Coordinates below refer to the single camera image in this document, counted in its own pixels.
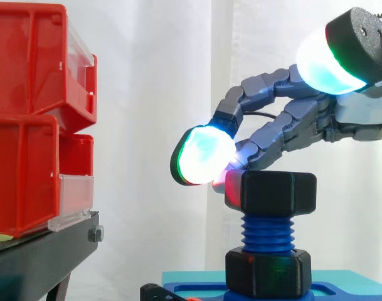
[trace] blue base plate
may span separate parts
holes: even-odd
[[[312,290],[299,301],[382,301],[382,285],[351,271],[312,271]],[[224,272],[166,272],[164,288],[201,301],[252,301],[227,291]]]

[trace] stacked storage bins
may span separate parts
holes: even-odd
[[[90,217],[97,59],[57,4],[0,3],[0,234]]]

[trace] white backdrop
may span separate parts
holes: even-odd
[[[226,4],[217,0],[213,4],[213,15],[216,9],[222,13],[216,12],[221,17],[213,23],[212,32],[221,38],[219,42],[212,40],[212,51],[215,45],[231,48],[221,56],[221,63],[212,65],[230,70],[225,78],[211,79],[213,108],[228,87],[244,78],[295,63],[304,37],[351,7],[382,12],[382,0],[234,0]],[[225,22],[232,24],[230,37],[222,33],[228,30],[221,25]],[[263,110],[277,114],[288,101],[277,100]],[[267,121],[247,117],[236,138],[249,137]],[[317,176],[316,211],[294,218],[295,244],[312,255],[312,268],[354,270],[382,282],[382,141],[320,142],[284,154],[270,169],[312,172]],[[223,205],[222,196],[209,192],[207,237],[211,240],[206,242],[207,268],[222,269],[224,254],[241,245],[241,216]]]
[[[98,123],[85,132],[95,137],[94,209],[105,239],[73,272],[68,301],[138,300],[163,271],[222,269],[225,252],[240,245],[240,215],[207,185],[171,179],[178,139],[209,120],[230,85],[293,64],[316,26],[352,5],[382,11],[382,0],[55,2],[99,64]],[[265,122],[249,117],[238,138]],[[313,267],[382,281],[382,142],[318,143],[272,169],[318,178],[317,211],[294,227]]]

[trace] blue threaded bolt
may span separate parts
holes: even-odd
[[[242,220],[245,229],[242,234],[245,244],[243,250],[248,253],[267,253],[274,255],[292,255],[295,245],[291,235],[294,224],[291,218],[258,218],[245,215]]]

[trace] illuminated fingertip sensor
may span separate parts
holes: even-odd
[[[302,79],[312,88],[340,95],[366,86],[366,83],[348,73],[335,59],[321,28],[308,36],[297,52],[297,66]]]
[[[178,171],[191,184],[216,179],[235,154],[234,140],[216,127],[196,127],[178,156]]]

